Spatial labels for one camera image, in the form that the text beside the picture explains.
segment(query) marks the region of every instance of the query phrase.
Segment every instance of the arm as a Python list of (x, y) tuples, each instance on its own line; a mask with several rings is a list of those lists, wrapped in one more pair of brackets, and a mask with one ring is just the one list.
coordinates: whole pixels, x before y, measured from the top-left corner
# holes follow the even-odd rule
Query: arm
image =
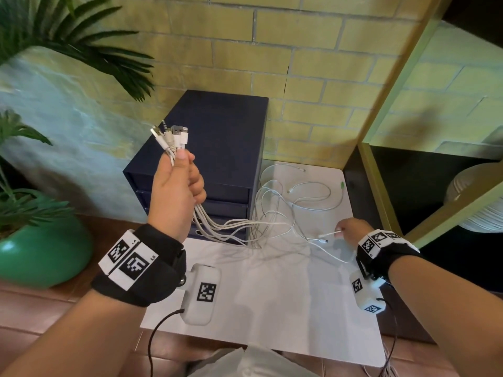
[[(374, 230), (354, 218), (339, 222), (337, 227), (342, 230), (337, 236), (355, 248)], [(388, 276), (461, 377), (503, 375), (501, 299), (416, 256), (395, 260)]]
[[(183, 242), (204, 181), (183, 151), (174, 167), (163, 155), (154, 177), (148, 223)], [(91, 290), (14, 361), (1, 377), (111, 377), (119, 373), (138, 336), (146, 308)]]

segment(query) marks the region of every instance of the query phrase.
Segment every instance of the yellow brick wall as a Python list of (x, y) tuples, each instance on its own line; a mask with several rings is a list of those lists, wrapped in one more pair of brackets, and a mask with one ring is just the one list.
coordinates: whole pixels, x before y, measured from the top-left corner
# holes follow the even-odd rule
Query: yellow brick wall
[[(378, 62), (384, 74), (370, 80), (392, 65)], [(442, 23), (371, 144), (501, 158), (502, 132), (503, 49)]]
[[(77, 84), (79, 95), (89, 100), (75, 96), (76, 108), (94, 116), (100, 129), (111, 120), (134, 121), (141, 129), (158, 124), (186, 89), (266, 96), (270, 105), (264, 158), (342, 168), (431, 0), (113, 3), (124, 7), (103, 27), (140, 33), (106, 43), (154, 57), (156, 89), (144, 103), (133, 101), (111, 77), (64, 56), (43, 52), (24, 57), (33, 71), (65, 92), (73, 92), (68, 84)], [(448, 65), (444, 70), (452, 73), (457, 68)], [(444, 73), (437, 78), (436, 87), (449, 81)], [(416, 82), (422, 85), (421, 76)], [(8, 89), (0, 84), (0, 92)], [(445, 108), (466, 107), (463, 98)], [(123, 146), (113, 153), (128, 159), (141, 140), (109, 145)]]

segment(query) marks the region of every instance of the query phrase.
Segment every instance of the wall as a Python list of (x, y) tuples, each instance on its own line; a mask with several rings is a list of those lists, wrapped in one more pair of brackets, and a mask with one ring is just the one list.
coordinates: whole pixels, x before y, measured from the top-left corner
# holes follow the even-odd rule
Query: wall
[(2, 154), (80, 211), (142, 221), (121, 171), (192, 88), (269, 97), (264, 158), (342, 168), (430, 2), (113, 0), (124, 7), (103, 27), (140, 31), (112, 43), (154, 56), (155, 93), (137, 103), (110, 76), (29, 50), (0, 69), (0, 107), (54, 147), (19, 139)]
[(371, 144), (503, 158), (503, 49), (442, 23)]

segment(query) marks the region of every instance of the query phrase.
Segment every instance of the hand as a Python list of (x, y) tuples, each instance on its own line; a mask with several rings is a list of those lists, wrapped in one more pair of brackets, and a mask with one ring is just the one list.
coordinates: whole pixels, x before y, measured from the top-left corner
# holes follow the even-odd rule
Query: hand
[(350, 246), (356, 249), (358, 242), (367, 234), (374, 231), (374, 228), (367, 221), (357, 218), (347, 218), (337, 224), (336, 230), (341, 230), (340, 233), (335, 234), (336, 238), (344, 238)]
[(189, 234), (194, 206), (206, 199), (204, 180), (194, 159), (188, 150), (179, 149), (171, 166), (164, 153), (152, 185), (148, 223), (179, 242)]

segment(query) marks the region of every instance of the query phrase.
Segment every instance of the person's left hand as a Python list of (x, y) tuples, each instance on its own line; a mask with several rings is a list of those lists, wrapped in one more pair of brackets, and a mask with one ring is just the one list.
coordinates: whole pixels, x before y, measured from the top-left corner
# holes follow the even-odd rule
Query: person's left hand
[(194, 206), (206, 199), (204, 180), (194, 159), (188, 150), (179, 149), (171, 166), (164, 153), (152, 185), (148, 223), (179, 242), (189, 234)]

